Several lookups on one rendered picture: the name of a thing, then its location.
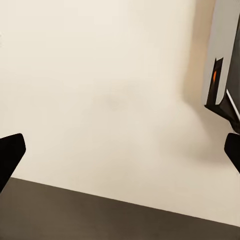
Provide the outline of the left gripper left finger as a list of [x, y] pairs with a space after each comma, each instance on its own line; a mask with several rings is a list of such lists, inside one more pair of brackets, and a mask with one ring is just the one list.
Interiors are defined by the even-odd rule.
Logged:
[[0, 138], [0, 193], [26, 153], [22, 133]]

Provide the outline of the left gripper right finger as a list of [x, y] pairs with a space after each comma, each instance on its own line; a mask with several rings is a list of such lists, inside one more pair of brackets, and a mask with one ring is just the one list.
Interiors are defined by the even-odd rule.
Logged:
[[240, 172], [240, 134], [230, 132], [227, 135], [224, 151]]

